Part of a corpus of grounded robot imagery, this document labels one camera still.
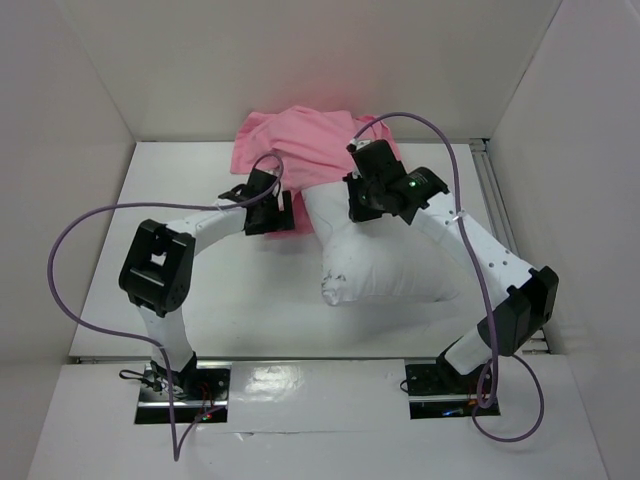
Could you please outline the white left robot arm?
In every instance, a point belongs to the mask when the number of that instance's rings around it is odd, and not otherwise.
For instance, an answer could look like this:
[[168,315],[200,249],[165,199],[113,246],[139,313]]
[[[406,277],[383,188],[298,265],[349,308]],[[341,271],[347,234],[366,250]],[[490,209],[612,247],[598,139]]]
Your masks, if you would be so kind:
[[196,256],[218,241],[295,228],[292,193],[277,176],[254,169],[248,180],[219,195],[210,209],[169,223],[143,221],[119,275],[119,287],[141,315],[153,349],[151,369],[158,388],[184,399],[203,380],[190,345],[182,305],[191,287]]

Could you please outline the pink satin pillowcase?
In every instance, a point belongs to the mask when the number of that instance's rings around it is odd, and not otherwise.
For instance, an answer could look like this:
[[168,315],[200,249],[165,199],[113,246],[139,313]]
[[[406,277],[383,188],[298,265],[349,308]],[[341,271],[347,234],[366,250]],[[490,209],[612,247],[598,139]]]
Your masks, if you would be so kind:
[[256,160],[275,152],[283,160],[282,186],[292,194],[295,229],[281,237],[314,232],[302,191],[339,182],[354,169],[347,145],[373,115],[354,117],[347,110],[322,112],[293,106],[279,113],[251,112],[236,133],[230,172],[247,174]]

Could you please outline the white pillow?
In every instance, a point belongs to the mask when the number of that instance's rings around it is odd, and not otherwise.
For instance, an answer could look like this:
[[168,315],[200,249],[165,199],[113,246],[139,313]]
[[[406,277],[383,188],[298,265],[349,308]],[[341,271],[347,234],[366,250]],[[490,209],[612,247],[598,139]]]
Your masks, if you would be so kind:
[[470,265],[401,219],[352,222],[342,182],[305,189],[302,199],[322,247],[321,294],[330,306],[439,303],[478,285]]

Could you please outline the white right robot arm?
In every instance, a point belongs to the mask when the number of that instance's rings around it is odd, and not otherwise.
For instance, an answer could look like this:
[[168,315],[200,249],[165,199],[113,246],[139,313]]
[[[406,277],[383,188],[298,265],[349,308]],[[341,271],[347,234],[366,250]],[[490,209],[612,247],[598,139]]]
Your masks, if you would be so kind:
[[494,354],[513,355],[551,319],[558,275],[548,266],[535,269],[509,251],[456,205],[454,193],[438,175],[426,167],[407,171],[387,141],[356,140],[347,150],[355,163],[344,178],[352,221],[398,216],[481,283],[491,316],[437,359],[440,387],[460,391]]

